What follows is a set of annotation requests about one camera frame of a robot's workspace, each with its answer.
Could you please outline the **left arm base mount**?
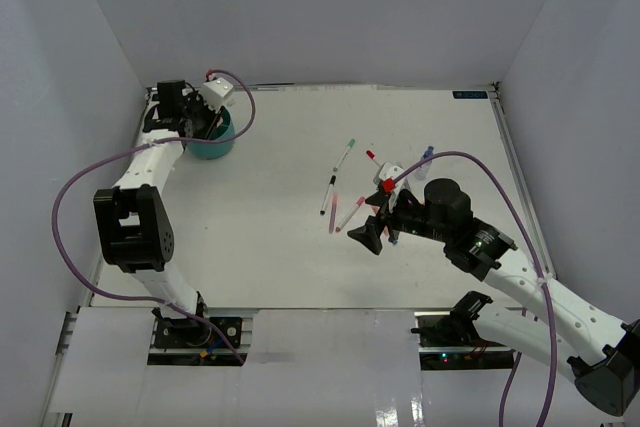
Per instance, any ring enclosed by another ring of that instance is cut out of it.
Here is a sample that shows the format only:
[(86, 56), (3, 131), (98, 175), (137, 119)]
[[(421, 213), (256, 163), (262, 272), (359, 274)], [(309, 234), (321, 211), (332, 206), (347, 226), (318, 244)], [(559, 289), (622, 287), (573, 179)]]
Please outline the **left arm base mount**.
[(189, 318), (163, 317), (152, 313), (155, 323), (147, 356), (150, 366), (239, 367), (240, 362), (222, 336)]

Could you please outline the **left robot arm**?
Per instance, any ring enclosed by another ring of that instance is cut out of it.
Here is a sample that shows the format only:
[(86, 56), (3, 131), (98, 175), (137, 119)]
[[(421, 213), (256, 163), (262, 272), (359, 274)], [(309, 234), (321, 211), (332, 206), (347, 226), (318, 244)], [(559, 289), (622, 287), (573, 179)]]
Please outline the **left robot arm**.
[(161, 314), (170, 305), (186, 311), (177, 334), (199, 346), (211, 334), (201, 315), (204, 301), (172, 262), (175, 236), (161, 198), (176, 161), (185, 151), (183, 137), (208, 138), (227, 113), (234, 87), (215, 77), (195, 89), (184, 80), (161, 81), (148, 92), (136, 152), (122, 177), (93, 199), (102, 255), (106, 263), (140, 282), (159, 300)]

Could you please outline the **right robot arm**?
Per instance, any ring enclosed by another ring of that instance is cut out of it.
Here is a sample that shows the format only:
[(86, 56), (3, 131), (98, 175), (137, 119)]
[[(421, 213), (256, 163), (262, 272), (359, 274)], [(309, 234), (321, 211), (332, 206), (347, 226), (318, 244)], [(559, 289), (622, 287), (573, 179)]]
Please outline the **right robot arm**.
[(582, 299), (554, 278), (537, 275), (515, 242), (473, 215), (471, 200), (451, 179), (436, 179), (418, 200), (406, 188), (378, 190), (366, 200), (378, 211), (348, 235), (374, 254), (381, 236), (407, 233), (443, 243), (459, 270), (501, 291), (536, 316), (527, 320), (467, 293), (450, 314), (453, 337), (515, 349), (556, 370), (602, 412), (620, 417), (639, 391), (639, 324), (626, 323)]

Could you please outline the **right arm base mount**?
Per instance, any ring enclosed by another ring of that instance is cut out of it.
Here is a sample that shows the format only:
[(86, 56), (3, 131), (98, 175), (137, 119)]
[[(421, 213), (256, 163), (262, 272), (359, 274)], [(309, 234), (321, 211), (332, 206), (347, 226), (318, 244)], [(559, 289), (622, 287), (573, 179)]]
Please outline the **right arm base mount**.
[(422, 371), (509, 370), (514, 353), (482, 338), (474, 321), (480, 308), (491, 305), (489, 296), (471, 291), (442, 314), (416, 314), (411, 333), (417, 336)]

